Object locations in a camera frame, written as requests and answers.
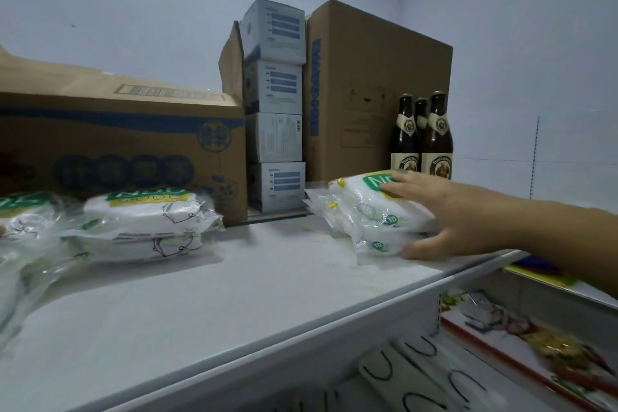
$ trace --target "brown glass bottle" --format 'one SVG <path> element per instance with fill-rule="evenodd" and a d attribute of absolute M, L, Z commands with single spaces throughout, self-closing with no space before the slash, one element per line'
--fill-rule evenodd
<path fill-rule="evenodd" d="M 453 137 L 446 117 L 446 93 L 433 92 L 421 143 L 421 171 L 442 178 L 453 175 Z"/>
<path fill-rule="evenodd" d="M 420 171 L 420 141 L 414 121 L 414 96 L 399 97 L 399 114 L 390 139 L 390 168 Z"/>
<path fill-rule="evenodd" d="M 427 126 L 427 98 L 419 98 L 414 103 L 414 122 L 417 125 L 417 136 L 420 143 L 423 140 L 425 127 Z"/>

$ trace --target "hand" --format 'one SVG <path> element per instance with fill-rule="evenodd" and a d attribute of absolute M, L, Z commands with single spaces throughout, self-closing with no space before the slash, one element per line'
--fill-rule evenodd
<path fill-rule="evenodd" d="M 393 172 L 393 178 L 399 182 L 382 184 L 381 189 L 424 205 L 442 226 L 437 236 L 407 244 L 406 259 L 515 249 L 517 215 L 529 200 L 429 174 Z"/>

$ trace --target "white label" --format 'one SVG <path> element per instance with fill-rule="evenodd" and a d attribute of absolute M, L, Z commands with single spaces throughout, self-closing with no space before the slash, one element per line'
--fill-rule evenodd
<path fill-rule="evenodd" d="M 397 116 L 397 127 L 403 130 L 403 132 L 405 132 L 407 135 L 412 137 L 412 135 L 414 134 L 414 129 L 416 129 L 416 127 L 414 126 L 414 118 L 408 118 L 406 115 L 400 114 L 399 116 Z"/>
<path fill-rule="evenodd" d="M 423 154 L 421 171 L 450 180 L 453 177 L 453 154 Z"/>
<path fill-rule="evenodd" d="M 420 171 L 420 154 L 390 154 L 390 169 Z"/>
<path fill-rule="evenodd" d="M 447 119 L 446 114 L 444 114 L 444 116 L 438 116 L 436 113 L 429 113 L 427 125 L 441 136 L 449 131 L 449 120 Z"/>
<path fill-rule="evenodd" d="M 427 118 L 425 116 L 419 116 L 417 118 L 417 128 L 424 129 L 427 127 Z"/>

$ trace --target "stacked white boxes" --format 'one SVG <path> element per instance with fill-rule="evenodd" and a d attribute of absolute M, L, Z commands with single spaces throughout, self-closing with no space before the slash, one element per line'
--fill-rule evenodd
<path fill-rule="evenodd" d="M 240 24 L 240 38 L 249 203 L 262 213 L 302 209 L 305 13 L 256 0 Z"/>

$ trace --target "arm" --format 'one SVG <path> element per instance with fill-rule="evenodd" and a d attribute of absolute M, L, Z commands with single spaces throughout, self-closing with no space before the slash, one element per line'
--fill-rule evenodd
<path fill-rule="evenodd" d="M 531 252 L 618 296 L 618 216 L 531 201 L 421 173 L 394 173 L 382 189 L 419 202 L 443 230 L 407 245 L 404 257 L 432 259 L 500 249 Z"/>

